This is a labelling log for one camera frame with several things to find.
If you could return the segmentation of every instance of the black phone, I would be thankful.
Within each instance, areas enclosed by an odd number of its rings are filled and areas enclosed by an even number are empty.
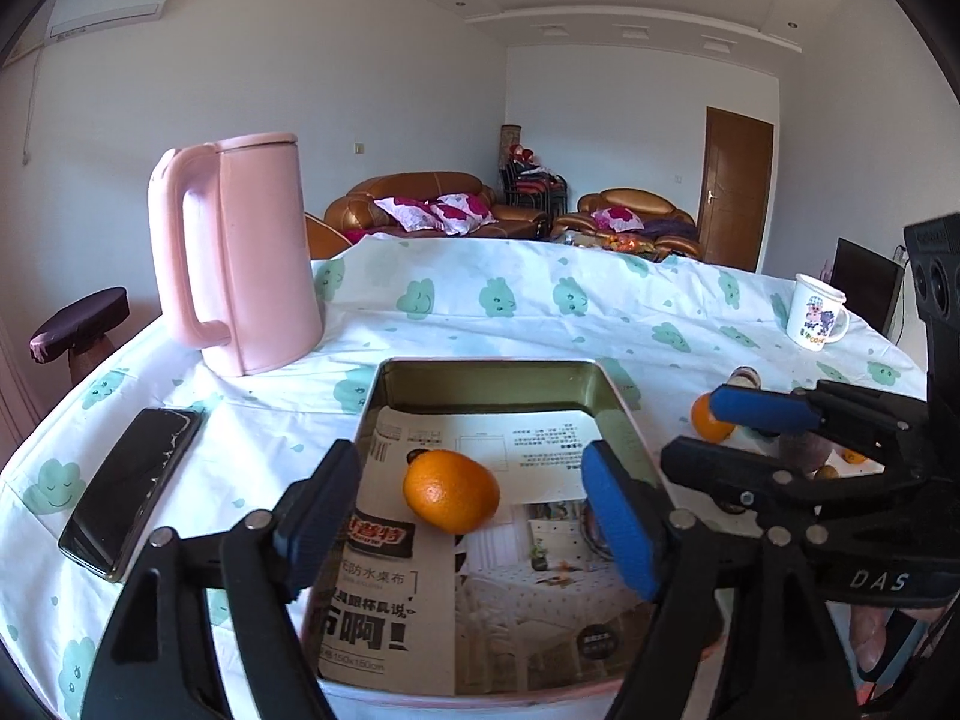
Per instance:
[[[107,581],[119,581],[176,464],[203,415],[144,409],[94,474],[58,541],[61,552]]]

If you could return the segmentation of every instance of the pink kettle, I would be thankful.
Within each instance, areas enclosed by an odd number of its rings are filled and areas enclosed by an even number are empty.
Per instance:
[[[295,135],[167,151],[148,199],[163,315],[210,370],[262,373],[320,342]]]

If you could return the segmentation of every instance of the air conditioner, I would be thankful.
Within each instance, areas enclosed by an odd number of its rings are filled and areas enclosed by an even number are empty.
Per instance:
[[[56,0],[43,42],[160,18],[167,0]]]

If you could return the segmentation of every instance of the mug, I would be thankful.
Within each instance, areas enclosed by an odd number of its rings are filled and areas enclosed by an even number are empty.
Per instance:
[[[839,341],[850,328],[847,296],[812,276],[797,274],[786,334],[805,349],[820,351],[825,343]]]

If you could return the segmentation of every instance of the wall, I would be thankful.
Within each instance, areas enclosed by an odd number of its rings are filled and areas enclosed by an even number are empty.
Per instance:
[[[116,284],[134,311],[120,341],[160,312],[145,189],[167,148],[294,131],[306,207],[320,215],[371,175],[496,182],[505,62],[503,47],[422,0],[169,0],[159,22],[43,52],[27,167],[34,57],[0,71],[0,316],[43,405],[68,386],[65,361],[27,356],[50,314]]]
[[[838,237],[892,256],[904,225],[957,210],[960,106],[894,0],[844,0],[781,95],[767,274],[817,274]],[[925,365],[909,279],[905,294],[899,346]]]
[[[507,121],[520,124],[523,144],[568,180],[571,208],[589,191],[626,186],[662,194],[696,218],[708,107],[776,126],[779,82],[703,57],[631,47],[507,52]]]

